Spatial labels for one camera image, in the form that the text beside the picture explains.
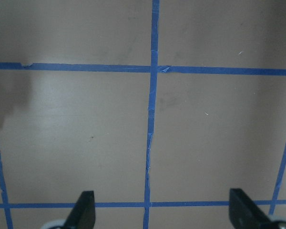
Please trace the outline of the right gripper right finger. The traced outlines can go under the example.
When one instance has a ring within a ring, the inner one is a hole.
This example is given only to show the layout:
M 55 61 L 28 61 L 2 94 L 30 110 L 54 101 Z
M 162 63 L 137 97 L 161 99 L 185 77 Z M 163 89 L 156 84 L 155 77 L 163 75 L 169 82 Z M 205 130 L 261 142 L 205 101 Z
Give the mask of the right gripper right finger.
M 228 215 L 234 229 L 276 229 L 276 223 L 240 188 L 229 191 Z

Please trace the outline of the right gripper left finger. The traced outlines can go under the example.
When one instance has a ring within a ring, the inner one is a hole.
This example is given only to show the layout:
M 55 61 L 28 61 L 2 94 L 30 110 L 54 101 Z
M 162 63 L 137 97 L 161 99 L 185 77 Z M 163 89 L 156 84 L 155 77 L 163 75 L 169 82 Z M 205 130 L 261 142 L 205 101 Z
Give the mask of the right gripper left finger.
M 93 191 L 83 191 L 68 215 L 64 229 L 93 229 L 96 222 Z

